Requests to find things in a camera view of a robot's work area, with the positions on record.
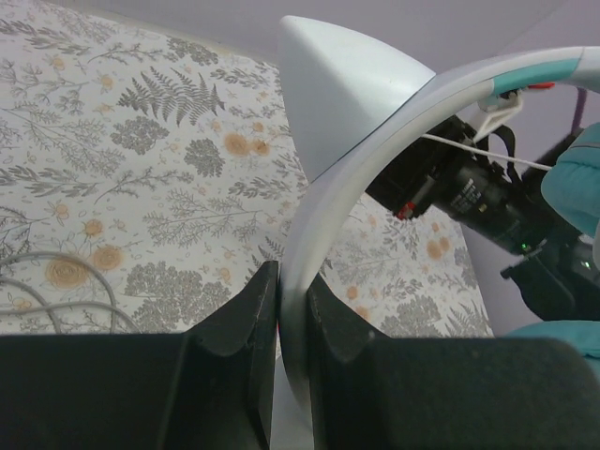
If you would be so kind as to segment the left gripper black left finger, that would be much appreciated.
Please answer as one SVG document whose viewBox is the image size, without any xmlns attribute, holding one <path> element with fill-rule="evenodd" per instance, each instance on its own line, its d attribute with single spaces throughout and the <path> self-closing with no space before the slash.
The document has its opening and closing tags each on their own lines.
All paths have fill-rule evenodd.
<svg viewBox="0 0 600 450">
<path fill-rule="evenodd" d="M 265 449 L 278 264 L 178 334 L 7 336 L 5 449 Z"/>
</svg>

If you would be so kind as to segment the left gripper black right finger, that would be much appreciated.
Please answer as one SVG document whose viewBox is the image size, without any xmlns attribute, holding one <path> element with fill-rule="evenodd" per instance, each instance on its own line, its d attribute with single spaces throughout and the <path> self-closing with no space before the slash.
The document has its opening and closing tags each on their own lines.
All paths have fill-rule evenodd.
<svg viewBox="0 0 600 450">
<path fill-rule="evenodd" d="M 595 449 L 599 382 L 548 338 L 380 332 L 316 278 L 307 292 L 318 449 Z"/>
</svg>

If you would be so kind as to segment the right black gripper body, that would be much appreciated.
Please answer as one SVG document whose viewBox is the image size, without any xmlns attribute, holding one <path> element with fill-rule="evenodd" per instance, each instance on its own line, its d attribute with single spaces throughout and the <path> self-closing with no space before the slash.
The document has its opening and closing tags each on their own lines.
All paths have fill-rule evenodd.
<svg viewBox="0 0 600 450">
<path fill-rule="evenodd" d="M 455 221 L 487 234 L 522 220 L 516 189 L 502 166 L 471 145 L 474 130 L 456 116 L 443 121 L 395 157 L 367 187 L 367 195 L 400 220 L 419 218 L 434 206 Z"/>
</svg>

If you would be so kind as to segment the teal white headphones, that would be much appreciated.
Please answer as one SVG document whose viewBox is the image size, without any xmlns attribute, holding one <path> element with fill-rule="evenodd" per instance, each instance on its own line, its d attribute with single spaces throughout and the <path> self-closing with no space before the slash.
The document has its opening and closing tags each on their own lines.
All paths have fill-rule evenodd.
<svg viewBox="0 0 600 450">
<path fill-rule="evenodd" d="M 477 101 L 541 82 L 597 91 L 599 50 L 512 53 L 439 74 L 373 37 L 287 16 L 277 54 L 285 111 L 309 182 L 280 266 L 279 335 L 292 393 L 310 415 L 308 288 L 368 185 L 410 144 Z"/>
</svg>

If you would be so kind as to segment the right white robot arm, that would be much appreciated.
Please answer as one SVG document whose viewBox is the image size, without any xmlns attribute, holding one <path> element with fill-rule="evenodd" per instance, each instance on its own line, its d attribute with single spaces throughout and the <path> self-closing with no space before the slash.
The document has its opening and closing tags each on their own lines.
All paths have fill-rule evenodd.
<svg viewBox="0 0 600 450">
<path fill-rule="evenodd" d="M 489 157 L 488 139 L 453 115 L 395 157 L 367 195 L 400 220 L 435 206 L 519 262 L 501 275 L 544 321 L 599 318 L 599 270 L 592 247 L 541 193 L 544 173 L 518 172 Z"/>
</svg>

